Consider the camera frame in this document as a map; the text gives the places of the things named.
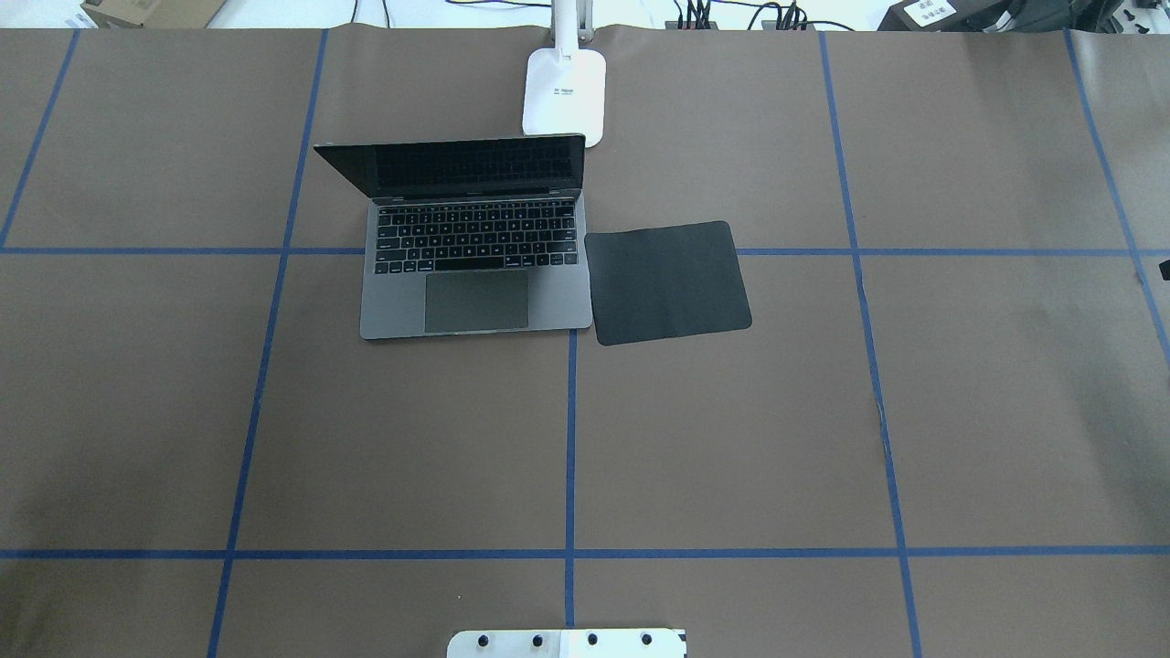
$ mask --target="keyboard key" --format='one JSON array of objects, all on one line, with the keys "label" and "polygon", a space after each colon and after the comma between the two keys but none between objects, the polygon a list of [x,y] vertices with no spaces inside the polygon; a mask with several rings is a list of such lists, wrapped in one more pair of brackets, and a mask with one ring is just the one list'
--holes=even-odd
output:
[{"label": "keyboard key", "polygon": [[500,269],[504,266],[502,258],[472,258],[472,259],[447,259],[435,263],[439,272],[450,272],[455,269]]}]

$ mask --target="laptop keyboard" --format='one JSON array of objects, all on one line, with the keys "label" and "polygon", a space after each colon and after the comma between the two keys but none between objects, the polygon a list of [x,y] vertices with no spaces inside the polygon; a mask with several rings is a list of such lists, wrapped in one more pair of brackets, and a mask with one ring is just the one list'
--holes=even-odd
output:
[{"label": "laptop keyboard", "polygon": [[374,274],[577,265],[572,199],[378,208]]}]

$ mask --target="table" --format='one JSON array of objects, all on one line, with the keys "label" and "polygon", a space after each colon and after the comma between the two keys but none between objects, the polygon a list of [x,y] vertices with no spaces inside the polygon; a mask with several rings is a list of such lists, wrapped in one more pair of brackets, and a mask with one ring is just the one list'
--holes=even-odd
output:
[{"label": "table", "polygon": [[515,133],[546,39],[4,33],[4,654],[1170,645],[1168,41],[600,29],[591,229],[727,220],[751,329],[362,341],[308,146]]}]

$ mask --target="white label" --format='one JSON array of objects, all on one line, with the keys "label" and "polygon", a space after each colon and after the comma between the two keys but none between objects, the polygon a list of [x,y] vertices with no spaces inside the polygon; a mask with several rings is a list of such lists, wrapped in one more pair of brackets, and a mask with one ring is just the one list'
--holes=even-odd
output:
[{"label": "white label", "polygon": [[921,0],[904,7],[907,15],[918,23],[918,27],[927,27],[936,23],[955,13],[955,7],[947,0]]}]

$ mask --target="laptop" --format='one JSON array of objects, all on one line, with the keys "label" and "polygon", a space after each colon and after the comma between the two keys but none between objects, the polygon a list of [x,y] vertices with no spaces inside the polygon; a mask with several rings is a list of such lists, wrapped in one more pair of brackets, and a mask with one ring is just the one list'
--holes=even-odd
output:
[{"label": "laptop", "polygon": [[363,338],[593,322],[583,136],[314,150],[370,197]]}]

